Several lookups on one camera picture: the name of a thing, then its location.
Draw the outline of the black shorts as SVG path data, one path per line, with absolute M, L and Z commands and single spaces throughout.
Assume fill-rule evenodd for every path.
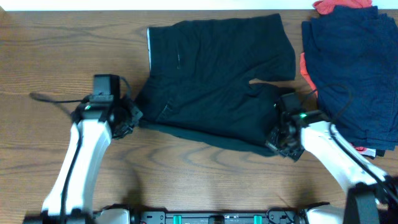
M 136 97 L 140 126 L 269 157 L 276 103 L 295 78 L 279 14 L 149 27 L 150 74 Z

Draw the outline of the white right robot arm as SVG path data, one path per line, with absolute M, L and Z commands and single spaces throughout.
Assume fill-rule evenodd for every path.
M 275 107 L 279 122 L 266 146 L 294 161 L 313 154 L 346 194 L 344 208 L 316 203 L 291 223 L 397 223 L 397 177 L 365 159 L 323 112 L 305 111 L 296 94 L 281 96 Z

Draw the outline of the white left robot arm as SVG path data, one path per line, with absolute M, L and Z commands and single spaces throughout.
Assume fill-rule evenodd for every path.
M 95 75 L 93 92 L 70 113 L 69 147 L 59 175 L 38 215 L 26 215 L 24 223 L 133 223 L 129 207 L 112 205 L 93 210 L 96 180 L 111 141 L 132 134 L 142 112 L 120 86 L 124 77 Z

